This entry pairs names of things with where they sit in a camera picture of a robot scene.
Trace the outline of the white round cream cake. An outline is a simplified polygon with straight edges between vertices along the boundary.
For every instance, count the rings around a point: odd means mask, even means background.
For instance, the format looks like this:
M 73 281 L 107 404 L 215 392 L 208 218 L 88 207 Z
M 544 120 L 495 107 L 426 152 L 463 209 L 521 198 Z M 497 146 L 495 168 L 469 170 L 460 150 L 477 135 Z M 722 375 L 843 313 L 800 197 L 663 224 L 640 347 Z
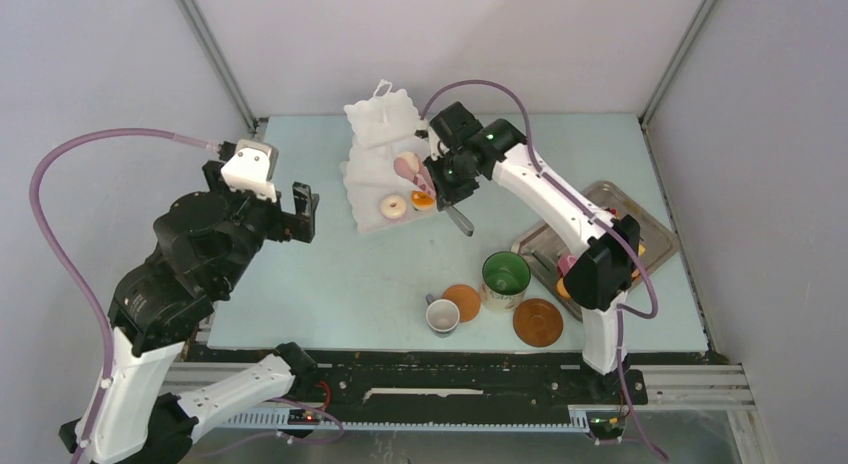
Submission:
M 417 154 L 411 151 L 401 152 L 398 156 L 398 159 L 403 160 L 406 165 L 414 172 L 419 173 L 421 168 L 421 161 Z

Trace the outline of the orange glazed donut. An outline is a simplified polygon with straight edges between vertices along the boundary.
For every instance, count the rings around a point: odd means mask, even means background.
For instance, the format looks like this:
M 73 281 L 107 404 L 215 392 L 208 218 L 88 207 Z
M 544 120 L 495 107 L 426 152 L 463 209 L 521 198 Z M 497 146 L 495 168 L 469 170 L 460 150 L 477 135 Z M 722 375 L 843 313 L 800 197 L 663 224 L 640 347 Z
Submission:
M 430 211 L 436 206 L 435 199 L 423 191 L 412 191 L 410 193 L 410 202 L 413 209 L 419 212 Z

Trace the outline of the white glazed donut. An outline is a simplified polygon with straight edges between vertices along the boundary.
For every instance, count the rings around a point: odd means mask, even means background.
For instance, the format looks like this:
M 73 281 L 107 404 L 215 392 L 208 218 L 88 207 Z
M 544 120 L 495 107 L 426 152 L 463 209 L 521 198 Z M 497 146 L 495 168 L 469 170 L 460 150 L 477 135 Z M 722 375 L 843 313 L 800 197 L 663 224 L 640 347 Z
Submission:
M 407 214 L 408 204 L 401 195 L 390 194 L 381 200 L 379 211 L 387 220 L 399 220 Z

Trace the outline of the round biscuit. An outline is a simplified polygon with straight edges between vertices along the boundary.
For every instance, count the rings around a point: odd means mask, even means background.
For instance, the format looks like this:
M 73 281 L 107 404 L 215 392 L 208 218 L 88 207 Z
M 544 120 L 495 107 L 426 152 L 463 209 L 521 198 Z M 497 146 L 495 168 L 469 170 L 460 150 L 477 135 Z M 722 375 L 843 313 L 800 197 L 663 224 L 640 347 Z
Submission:
M 571 298 L 570 294 L 568 293 L 567 289 L 565 288 L 564 278 L 563 278 L 563 277 L 561 277 L 561 278 L 557 281 L 557 284 L 556 284 L 556 292 L 557 292 L 557 294 L 558 294 L 561 298 L 563 298 L 563 299 L 568 300 L 568 299 L 570 299 L 570 298 Z

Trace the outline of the pink-tipped metal tongs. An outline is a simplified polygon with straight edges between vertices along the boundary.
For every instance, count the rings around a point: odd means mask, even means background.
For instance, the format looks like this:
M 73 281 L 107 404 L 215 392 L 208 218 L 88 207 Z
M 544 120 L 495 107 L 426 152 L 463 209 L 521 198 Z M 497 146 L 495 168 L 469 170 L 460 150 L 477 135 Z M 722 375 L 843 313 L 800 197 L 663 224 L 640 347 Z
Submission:
M 421 168 L 419 173 L 414 173 L 406 163 L 398 159 L 397 157 L 394 160 L 393 168 L 395 173 L 414 184 L 420 191 L 428 193 L 435 200 L 437 197 L 435 187 L 432 183 L 431 178 L 428 174 L 425 174 L 426 169 Z M 452 206 L 446 206 L 443 208 L 443 211 L 447 213 L 447 215 L 451 218 L 453 223 L 468 237 L 471 237 L 474 233 L 474 225 L 472 222 L 460 211 L 456 210 Z

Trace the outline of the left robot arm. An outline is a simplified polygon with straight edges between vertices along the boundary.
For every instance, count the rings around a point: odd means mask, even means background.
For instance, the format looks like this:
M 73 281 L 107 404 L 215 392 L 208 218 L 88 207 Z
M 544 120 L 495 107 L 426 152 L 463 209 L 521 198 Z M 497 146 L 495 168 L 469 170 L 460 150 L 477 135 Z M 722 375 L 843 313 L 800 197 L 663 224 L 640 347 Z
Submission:
M 153 253 L 118 283 L 108 310 L 113 367 L 101 401 L 63 424 L 66 449 L 92 463 L 176 463 L 210 430 L 264 401 L 304 400 L 316 362 L 284 343 L 247 370 L 180 394 L 164 379 L 197 325 L 226 301 L 266 241 L 309 243 L 320 201 L 294 183 L 293 212 L 221 179 L 175 201 L 153 225 Z

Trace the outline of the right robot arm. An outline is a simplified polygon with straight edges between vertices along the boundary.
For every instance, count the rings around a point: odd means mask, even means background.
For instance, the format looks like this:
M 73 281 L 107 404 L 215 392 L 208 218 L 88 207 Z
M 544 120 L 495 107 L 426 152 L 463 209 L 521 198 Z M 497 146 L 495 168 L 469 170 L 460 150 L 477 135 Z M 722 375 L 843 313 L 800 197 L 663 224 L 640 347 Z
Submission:
M 439 209 L 471 197 L 478 178 L 485 177 L 535 211 L 576 257 L 564 285 L 582 313 L 582 357 L 590 368 L 583 372 L 581 386 L 593 401 L 610 400 L 622 387 L 616 368 L 624 356 L 623 336 L 615 310 L 632 284 L 638 223 L 590 203 L 540 161 L 529 138 L 505 119 L 487 126 L 474 118 L 456 124 L 422 119 L 416 134 L 430 146 L 425 166 Z

